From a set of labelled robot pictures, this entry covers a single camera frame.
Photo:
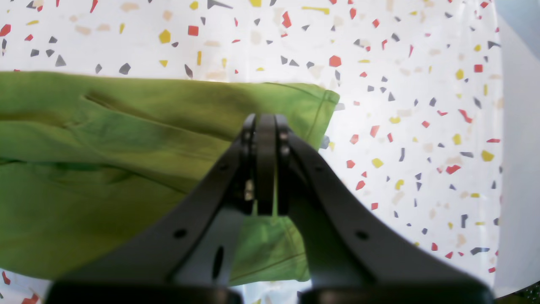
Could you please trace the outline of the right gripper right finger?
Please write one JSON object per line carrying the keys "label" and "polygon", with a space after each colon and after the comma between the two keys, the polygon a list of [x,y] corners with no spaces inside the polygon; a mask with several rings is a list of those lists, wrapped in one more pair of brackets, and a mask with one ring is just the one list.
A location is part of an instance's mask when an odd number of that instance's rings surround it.
{"label": "right gripper right finger", "polygon": [[258,119],[258,215],[286,215],[312,289],[301,304],[493,304],[480,280],[405,240],[345,187],[281,115]]}

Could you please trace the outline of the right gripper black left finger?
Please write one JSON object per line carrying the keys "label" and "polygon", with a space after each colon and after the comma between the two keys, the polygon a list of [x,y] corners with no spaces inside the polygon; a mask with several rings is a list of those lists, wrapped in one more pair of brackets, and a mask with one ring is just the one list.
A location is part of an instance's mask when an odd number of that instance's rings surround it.
{"label": "right gripper black left finger", "polygon": [[245,200],[255,115],[204,179],[140,235],[56,281],[47,304],[241,304],[228,288]]}

